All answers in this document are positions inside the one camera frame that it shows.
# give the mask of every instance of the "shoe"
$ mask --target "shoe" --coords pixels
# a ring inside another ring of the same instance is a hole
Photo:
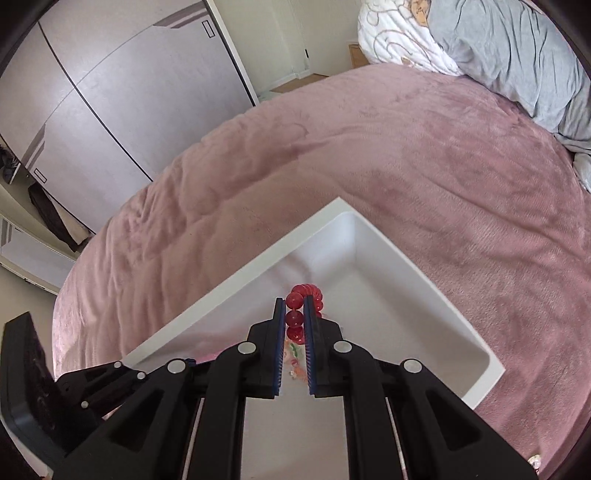
[[[2,176],[4,181],[10,185],[14,180],[14,177],[17,175],[21,163],[8,150],[2,147],[0,147],[0,149],[0,157],[4,164],[4,172],[2,172]]]

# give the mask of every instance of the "wooden cabinet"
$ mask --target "wooden cabinet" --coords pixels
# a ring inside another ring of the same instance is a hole
[[[29,171],[94,232],[150,182],[76,91],[51,114],[39,142]]]
[[[172,160],[252,102],[201,2],[153,25],[80,82],[80,93],[144,171]]]
[[[0,77],[0,133],[23,162],[51,113],[74,89],[38,25],[35,25]]]
[[[252,107],[209,12],[194,0],[60,0],[0,77],[0,134],[93,232]]]
[[[64,69],[79,83],[117,48],[196,0],[60,0],[41,27]]]

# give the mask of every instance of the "black bag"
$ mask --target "black bag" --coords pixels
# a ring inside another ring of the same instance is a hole
[[[64,222],[61,220],[59,213],[57,213],[56,208],[47,196],[47,193],[45,193],[43,187],[37,182],[29,187],[29,198],[39,212],[39,215],[41,215],[47,228],[49,228],[59,240],[67,243],[70,250],[77,252],[80,245],[78,245],[72,238],[70,232],[68,232],[68,229],[64,225]]]

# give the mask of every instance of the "wooden floor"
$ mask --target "wooden floor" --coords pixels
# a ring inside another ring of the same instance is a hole
[[[325,77],[324,75],[318,75],[317,73],[313,73],[312,75],[308,75],[307,77],[304,77],[302,79],[295,79],[290,82],[284,83],[283,85],[279,85],[279,87],[274,88],[271,91],[275,93],[287,93],[297,88],[303,87],[305,85],[318,82],[319,80],[323,80],[325,78],[327,77]]]

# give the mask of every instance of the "white duvet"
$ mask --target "white duvet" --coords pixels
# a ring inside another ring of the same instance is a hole
[[[361,8],[358,41],[370,63],[396,63],[460,76],[458,68],[411,11],[412,0],[372,0]]]

